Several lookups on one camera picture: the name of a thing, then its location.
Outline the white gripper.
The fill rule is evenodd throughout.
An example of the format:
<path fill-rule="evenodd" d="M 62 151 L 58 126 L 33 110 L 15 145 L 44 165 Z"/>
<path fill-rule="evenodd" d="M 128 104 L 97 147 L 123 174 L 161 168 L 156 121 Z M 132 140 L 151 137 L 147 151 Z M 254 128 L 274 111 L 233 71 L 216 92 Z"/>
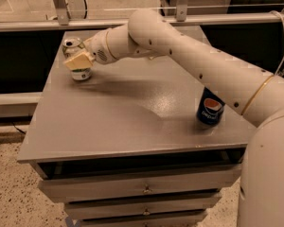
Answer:
<path fill-rule="evenodd" d="M 101 30 L 83 43 L 86 49 L 82 49 L 75 55 L 64 61 L 64 65 L 71 71 L 90 68 L 93 62 L 109 64 L 117 61 L 108 45 L 108 35 L 111 29 Z"/>

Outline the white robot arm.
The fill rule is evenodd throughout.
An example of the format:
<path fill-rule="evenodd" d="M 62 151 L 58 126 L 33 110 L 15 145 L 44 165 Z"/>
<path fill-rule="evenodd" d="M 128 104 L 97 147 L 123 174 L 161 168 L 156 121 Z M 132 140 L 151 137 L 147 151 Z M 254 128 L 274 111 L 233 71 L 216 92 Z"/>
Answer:
<path fill-rule="evenodd" d="M 85 42 L 71 69 L 150 54 L 171 57 L 228 107 L 256 126 L 244 153 L 238 227 L 284 227 L 284 78 L 192 39 L 152 9 Z"/>

